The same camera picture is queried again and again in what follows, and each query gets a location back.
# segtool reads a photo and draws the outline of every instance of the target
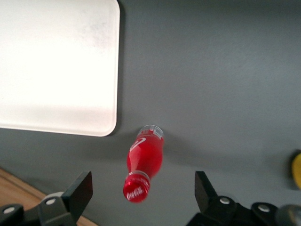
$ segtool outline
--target yellow object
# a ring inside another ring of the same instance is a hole
[[[293,179],[301,189],[301,154],[297,155],[292,162]]]

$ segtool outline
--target white board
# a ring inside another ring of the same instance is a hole
[[[119,15],[116,0],[0,1],[0,127],[110,134]]]

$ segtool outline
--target gray table surface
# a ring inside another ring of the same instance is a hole
[[[0,167],[45,193],[91,170],[84,215],[101,226],[184,226],[194,172],[245,207],[300,204],[288,159],[301,148],[301,5],[279,0],[120,0],[118,124],[87,137],[0,129]],[[146,124],[164,162],[141,204],[126,156]]]

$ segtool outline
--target wooden floor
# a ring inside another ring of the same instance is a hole
[[[0,169],[0,206],[19,203],[24,210],[28,210],[39,204],[45,196],[46,194]],[[83,216],[79,218],[77,225],[97,226]]]

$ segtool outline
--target coca-cola bottle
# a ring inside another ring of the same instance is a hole
[[[158,126],[144,126],[127,155],[128,176],[123,194],[130,202],[141,202],[148,194],[150,180],[160,170],[163,160],[163,132]]]

